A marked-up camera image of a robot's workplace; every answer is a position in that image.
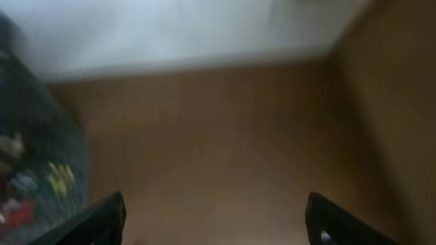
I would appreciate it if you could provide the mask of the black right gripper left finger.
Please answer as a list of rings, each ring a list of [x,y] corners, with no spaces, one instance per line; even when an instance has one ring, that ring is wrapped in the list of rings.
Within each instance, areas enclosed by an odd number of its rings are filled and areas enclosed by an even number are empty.
[[[115,192],[30,245],[121,245],[127,212],[123,195]]]

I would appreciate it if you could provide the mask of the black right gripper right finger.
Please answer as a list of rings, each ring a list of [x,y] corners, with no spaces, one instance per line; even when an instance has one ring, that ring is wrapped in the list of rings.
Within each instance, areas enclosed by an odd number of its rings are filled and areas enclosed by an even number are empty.
[[[319,193],[309,193],[305,224],[310,245],[398,245]]]

